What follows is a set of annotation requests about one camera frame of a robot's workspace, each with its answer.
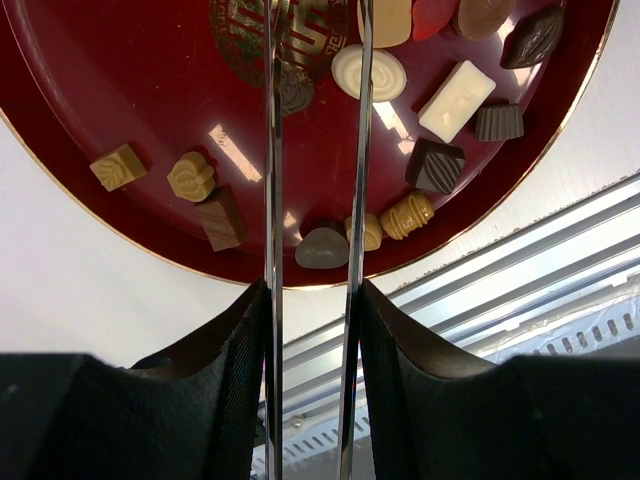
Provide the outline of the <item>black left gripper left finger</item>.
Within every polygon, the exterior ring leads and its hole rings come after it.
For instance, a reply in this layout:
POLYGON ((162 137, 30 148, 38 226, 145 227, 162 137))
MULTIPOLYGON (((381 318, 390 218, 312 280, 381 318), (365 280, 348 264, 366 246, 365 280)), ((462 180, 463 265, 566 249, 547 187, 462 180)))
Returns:
POLYGON ((81 353, 1 358, 5 479, 246 479, 265 284, 129 368, 81 353))

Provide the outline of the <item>tan square swirl chocolate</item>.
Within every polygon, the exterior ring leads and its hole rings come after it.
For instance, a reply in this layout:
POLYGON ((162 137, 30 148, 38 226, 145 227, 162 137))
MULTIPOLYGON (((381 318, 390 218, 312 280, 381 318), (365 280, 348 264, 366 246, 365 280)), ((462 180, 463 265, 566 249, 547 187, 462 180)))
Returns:
POLYGON ((129 144, 121 145, 90 165, 102 187, 114 191, 147 174, 147 169, 129 144))

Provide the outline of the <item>dark round chocolate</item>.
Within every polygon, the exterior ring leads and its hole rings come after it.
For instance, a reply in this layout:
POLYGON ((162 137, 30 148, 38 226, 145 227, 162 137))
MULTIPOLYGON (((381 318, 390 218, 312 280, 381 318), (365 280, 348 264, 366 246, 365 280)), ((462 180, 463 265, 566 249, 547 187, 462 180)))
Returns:
POLYGON ((279 92, 282 114, 288 116, 305 110, 313 101, 315 89, 306 73, 283 63, 279 92))

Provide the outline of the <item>metal tongs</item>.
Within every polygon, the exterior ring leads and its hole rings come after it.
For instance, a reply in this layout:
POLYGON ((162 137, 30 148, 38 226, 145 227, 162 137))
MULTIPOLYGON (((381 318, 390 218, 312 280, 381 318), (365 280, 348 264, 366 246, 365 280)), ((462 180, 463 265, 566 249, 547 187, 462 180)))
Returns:
MULTIPOLYGON (((268 479, 283 477, 283 206, 282 108, 279 24, 289 10, 286 1, 263 3, 265 155, 265 267, 271 297, 271 331, 265 360, 266 459, 268 479)), ((361 290, 364 281, 366 201, 370 159, 374 12, 371 1, 361 3, 364 46, 359 95, 356 176, 352 202, 351 245, 343 341, 339 406, 337 477, 350 479, 353 468, 355 401, 360 339, 361 290)))

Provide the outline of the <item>tan ridged oval chocolate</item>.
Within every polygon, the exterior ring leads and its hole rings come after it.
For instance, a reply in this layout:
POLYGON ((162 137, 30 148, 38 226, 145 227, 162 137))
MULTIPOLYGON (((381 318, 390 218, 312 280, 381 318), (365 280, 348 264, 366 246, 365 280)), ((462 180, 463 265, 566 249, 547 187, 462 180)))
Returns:
MULTIPOLYGON (((344 222, 345 234, 348 242, 351 242, 352 217, 348 217, 344 222)), ((367 213, 365 216, 364 250, 374 251, 380 248, 383 240, 383 229, 378 218, 367 213)))

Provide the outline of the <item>grey brown pebble chocolate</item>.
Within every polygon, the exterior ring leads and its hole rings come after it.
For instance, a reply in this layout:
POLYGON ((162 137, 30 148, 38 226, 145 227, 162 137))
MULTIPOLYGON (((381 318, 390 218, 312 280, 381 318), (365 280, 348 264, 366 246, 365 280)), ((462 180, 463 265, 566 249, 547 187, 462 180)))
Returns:
POLYGON ((331 270, 348 263, 349 242, 344 227, 323 221, 311 229, 295 250, 297 264, 305 269, 331 270))

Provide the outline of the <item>brown bar chocolate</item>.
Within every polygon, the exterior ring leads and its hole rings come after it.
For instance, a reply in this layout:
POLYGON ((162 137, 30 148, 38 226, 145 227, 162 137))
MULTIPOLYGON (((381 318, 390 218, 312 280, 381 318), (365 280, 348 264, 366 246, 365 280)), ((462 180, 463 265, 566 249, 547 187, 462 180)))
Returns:
POLYGON ((228 187, 217 188, 196 203, 195 212, 214 252, 236 248, 246 240, 245 223, 228 187))

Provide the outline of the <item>dark ridged cup chocolate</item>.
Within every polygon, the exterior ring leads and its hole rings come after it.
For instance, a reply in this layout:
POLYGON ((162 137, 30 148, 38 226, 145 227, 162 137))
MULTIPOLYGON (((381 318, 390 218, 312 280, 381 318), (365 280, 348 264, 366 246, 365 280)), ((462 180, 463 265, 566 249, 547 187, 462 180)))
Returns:
POLYGON ((474 138, 481 142, 498 142, 524 135, 524 119, 518 104, 481 107, 476 113, 474 138))

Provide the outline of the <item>white rectangular chocolate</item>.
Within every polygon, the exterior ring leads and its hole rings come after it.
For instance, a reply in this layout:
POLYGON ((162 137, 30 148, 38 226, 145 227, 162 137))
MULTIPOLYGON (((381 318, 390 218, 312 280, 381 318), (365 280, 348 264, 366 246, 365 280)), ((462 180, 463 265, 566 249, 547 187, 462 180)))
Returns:
POLYGON ((459 62, 419 110, 419 125, 450 143, 495 88, 496 82, 473 62, 459 62))

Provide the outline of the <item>white oval chocolate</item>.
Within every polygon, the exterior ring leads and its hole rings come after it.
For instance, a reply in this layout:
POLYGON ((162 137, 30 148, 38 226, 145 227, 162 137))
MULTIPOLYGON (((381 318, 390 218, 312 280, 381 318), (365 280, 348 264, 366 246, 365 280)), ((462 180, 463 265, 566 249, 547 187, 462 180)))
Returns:
MULTIPOLYGON (((359 99, 363 46, 354 44, 340 50, 332 60, 331 72, 340 89, 359 99)), ((401 62, 385 50, 374 49, 371 69, 372 102, 388 102, 405 89, 407 74, 401 62)))

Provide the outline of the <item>dark leaf chocolate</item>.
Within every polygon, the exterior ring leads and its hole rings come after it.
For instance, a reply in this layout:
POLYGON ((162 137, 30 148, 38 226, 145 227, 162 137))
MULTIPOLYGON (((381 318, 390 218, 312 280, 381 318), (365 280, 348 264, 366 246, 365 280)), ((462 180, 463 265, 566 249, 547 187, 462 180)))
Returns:
POLYGON ((521 20, 505 44, 501 66, 514 70, 544 62, 561 40, 564 17, 561 4, 549 4, 521 20))

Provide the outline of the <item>brown oval chocolate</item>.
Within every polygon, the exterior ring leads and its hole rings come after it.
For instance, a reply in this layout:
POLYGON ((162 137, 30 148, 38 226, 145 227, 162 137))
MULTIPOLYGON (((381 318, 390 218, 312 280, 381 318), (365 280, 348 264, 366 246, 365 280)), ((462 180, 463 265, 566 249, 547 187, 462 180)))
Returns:
POLYGON ((485 40, 498 31, 515 6, 516 0, 460 0, 452 24, 468 40, 485 40))

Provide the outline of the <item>cream rounded square chocolate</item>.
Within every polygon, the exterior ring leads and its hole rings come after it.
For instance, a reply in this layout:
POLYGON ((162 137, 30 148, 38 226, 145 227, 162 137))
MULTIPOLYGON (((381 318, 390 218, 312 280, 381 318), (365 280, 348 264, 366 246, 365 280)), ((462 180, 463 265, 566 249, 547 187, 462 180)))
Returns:
POLYGON ((373 0, 373 47, 390 48, 406 42, 412 29, 411 0, 373 0))

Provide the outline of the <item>round red lacquer plate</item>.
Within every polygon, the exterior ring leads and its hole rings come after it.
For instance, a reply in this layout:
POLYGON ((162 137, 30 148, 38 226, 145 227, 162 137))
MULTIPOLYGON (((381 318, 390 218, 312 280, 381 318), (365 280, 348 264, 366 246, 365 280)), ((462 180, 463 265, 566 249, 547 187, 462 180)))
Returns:
MULTIPOLYGON (((564 1, 564 29, 542 63, 504 69, 505 44, 544 1, 519 1, 491 37, 471 41, 452 23, 390 49, 404 91, 374 106, 367 209, 381 215, 412 191, 405 173, 419 138, 435 135, 418 112, 459 63, 496 82, 488 105, 518 104, 520 138, 481 142, 468 123, 454 138, 466 162, 450 195, 430 192, 435 216, 402 240, 383 238, 364 272, 417 262, 497 207, 565 126, 597 65, 618 5, 564 1)), ((306 73, 311 104, 283 119, 284 283, 338 285, 345 267, 314 271, 295 261, 303 237, 352 210, 358 102, 332 77, 343 48, 359 42, 355 1, 290 1, 280 22, 282 64, 306 73)), ((5 1, 1 5, 1 111, 34 158, 66 192, 127 240, 182 268, 237 283, 264 270, 263 5, 259 1, 5 1), (106 191, 90 165, 129 144, 147 174, 106 191), (228 187, 247 229, 238 247, 214 252, 195 204, 167 175, 195 151, 228 187)))

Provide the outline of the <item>aluminium front rail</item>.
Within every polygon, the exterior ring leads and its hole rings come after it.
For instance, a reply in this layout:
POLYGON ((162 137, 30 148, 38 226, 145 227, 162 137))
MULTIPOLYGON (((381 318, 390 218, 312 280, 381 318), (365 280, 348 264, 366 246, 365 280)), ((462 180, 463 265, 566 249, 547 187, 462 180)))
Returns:
MULTIPOLYGON (((630 177, 390 294, 494 363, 639 353, 639 180, 630 177)), ((336 473, 344 322, 284 347, 283 475, 336 473)))

